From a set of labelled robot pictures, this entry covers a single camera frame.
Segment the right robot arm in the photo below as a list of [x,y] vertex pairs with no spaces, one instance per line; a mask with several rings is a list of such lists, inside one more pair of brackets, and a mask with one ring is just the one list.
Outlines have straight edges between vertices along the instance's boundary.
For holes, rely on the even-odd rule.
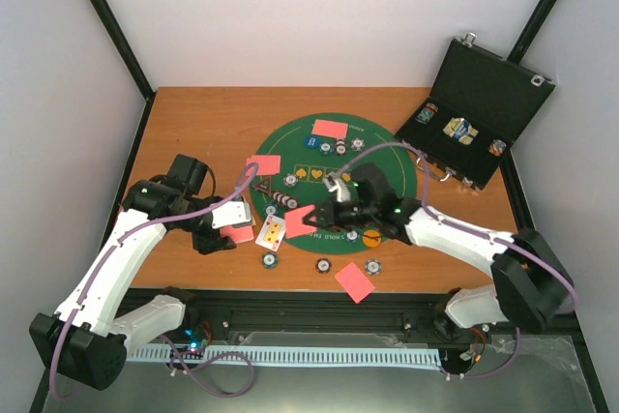
[[345,231],[371,226],[385,238],[443,252],[491,278],[489,285],[452,295],[434,324],[443,333],[509,322],[539,334],[575,300],[572,280],[534,229],[512,234],[446,216],[421,200],[397,195],[373,163],[355,168],[350,186],[337,175],[323,183],[329,195],[304,215],[304,224]]

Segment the black red poker chip stack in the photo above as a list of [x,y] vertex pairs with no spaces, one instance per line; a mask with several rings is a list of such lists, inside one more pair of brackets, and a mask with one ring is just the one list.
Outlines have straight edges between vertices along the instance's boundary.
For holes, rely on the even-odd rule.
[[327,258],[321,258],[318,259],[315,263],[315,270],[319,273],[319,274],[327,274],[330,273],[332,270],[332,263],[329,259]]

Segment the red-backed card bottom edge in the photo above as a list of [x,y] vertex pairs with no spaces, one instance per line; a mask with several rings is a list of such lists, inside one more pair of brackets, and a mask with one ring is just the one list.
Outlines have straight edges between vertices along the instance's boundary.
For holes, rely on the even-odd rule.
[[355,304],[360,304],[374,290],[374,284],[351,262],[335,274],[335,279]]

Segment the light blue chip top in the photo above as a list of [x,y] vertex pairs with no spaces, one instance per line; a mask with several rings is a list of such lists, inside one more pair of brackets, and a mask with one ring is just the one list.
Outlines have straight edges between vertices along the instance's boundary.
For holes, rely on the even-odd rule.
[[364,149],[364,147],[365,147],[365,142],[363,141],[362,138],[353,138],[350,141],[350,148],[352,151],[360,152]]

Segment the black red chip top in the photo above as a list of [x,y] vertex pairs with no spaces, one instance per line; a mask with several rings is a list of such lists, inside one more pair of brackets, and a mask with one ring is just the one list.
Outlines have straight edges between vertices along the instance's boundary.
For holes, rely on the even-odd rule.
[[335,153],[339,156],[344,156],[348,152],[347,142],[344,138],[339,138],[335,142]]

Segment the red-backed playing card deck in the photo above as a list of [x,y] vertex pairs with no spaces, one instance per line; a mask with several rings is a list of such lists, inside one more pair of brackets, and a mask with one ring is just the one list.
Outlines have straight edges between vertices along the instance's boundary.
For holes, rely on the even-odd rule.
[[235,244],[242,244],[254,240],[253,228],[250,224],[242,226],[227,225],[220,229],[222,237],[231,239]]

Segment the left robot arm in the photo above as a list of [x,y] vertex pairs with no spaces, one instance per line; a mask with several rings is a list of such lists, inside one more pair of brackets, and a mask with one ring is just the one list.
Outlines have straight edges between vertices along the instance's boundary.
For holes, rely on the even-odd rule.
[[249,221],[251,213],[239,191],[198,197],[211,172],[204,162],[178,155],[167,173],[136,182],[76,289],[52,315],[34,317],[29,334],[48,370],[52,393],[58,375],[106,389],[128,356],[170,331],[184,339],[207,339],[197,299],[186,290],[168,287],[136,310],[123,316],[117,311],[145,259],[169,231],[190,233],[201,254],[235,249],[221,229]]

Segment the light blue poker chip stack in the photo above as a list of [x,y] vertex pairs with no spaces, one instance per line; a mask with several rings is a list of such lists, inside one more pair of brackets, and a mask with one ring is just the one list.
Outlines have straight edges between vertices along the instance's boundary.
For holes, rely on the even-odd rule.
[[382,265],[376,259],[368,260],[365,264],[365,271],[370,276],[376,276],[382,271]]

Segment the spread black red chips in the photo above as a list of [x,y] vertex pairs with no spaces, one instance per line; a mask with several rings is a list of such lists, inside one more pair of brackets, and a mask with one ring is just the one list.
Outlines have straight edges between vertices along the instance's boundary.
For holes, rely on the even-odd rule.
[[286,210],[294,210],[299,207],[299,200],[286,192],[275,191],[272,193],[272,199],[277,205]]

